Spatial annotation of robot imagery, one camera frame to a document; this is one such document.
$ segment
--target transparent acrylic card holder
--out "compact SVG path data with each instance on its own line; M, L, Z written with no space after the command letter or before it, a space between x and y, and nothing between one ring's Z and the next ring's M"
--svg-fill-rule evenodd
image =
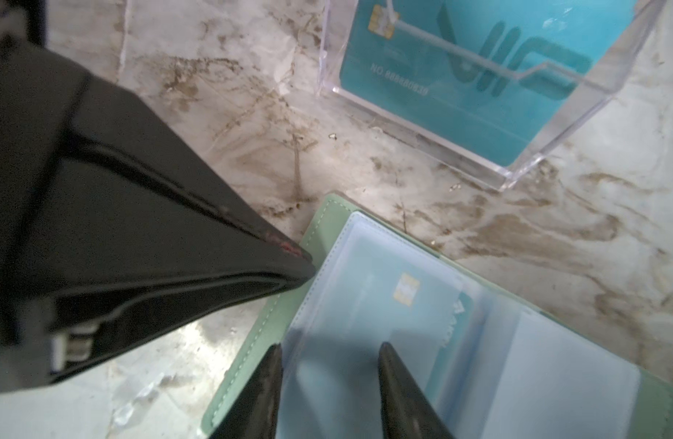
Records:
M504 190L623 86L665 4L629 2L566 2L542 21L550 35L544 39L524 26L506 25L505 11L483 20L497 13L484 9L500 4L493 0L328 1L320 94L347 99L355 104L348 111L370 127ZM462 20L461 13L475 19ZM466 21L470 25L461 25ZM489 33L488 22L494 24ZM589 30L567 29L574 23ZM476 40L478 28L484 34ZM580 50L563 44L578 40ZM478 53L462 41L477 44Z

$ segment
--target green card holder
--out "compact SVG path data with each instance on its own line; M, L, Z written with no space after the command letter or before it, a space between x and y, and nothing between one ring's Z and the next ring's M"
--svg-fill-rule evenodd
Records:
M454 261L447 259L446 256L437 253L335 194L325 197L300 242L302 248L312 254L314 265L317 268L323 264L348 217L355 211L370 216L393 232L398 233L403 239L437 256L440 260L460 270L466 276L475 279L489 290L511 297L532 309L541 311L537 306L472 273ZM311 286L312 281L298 289L268 299L202 417L201 429L205 434L212 432L224 419L268 348L282 341ZM544 315L557 321L548 313L544 312ZM641 369L639 393L627 437L628 439L669 439L673 437L673 386L643 369Z

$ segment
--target marble tabletop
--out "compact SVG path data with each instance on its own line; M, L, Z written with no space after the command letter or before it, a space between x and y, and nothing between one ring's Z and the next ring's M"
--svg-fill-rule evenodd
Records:
M673 382L673 0L619 95L501 194L315 96L323 0L49 3L50 48L138 93L288 236L338 191ZM262 303L0 396L0 432L194 435Z

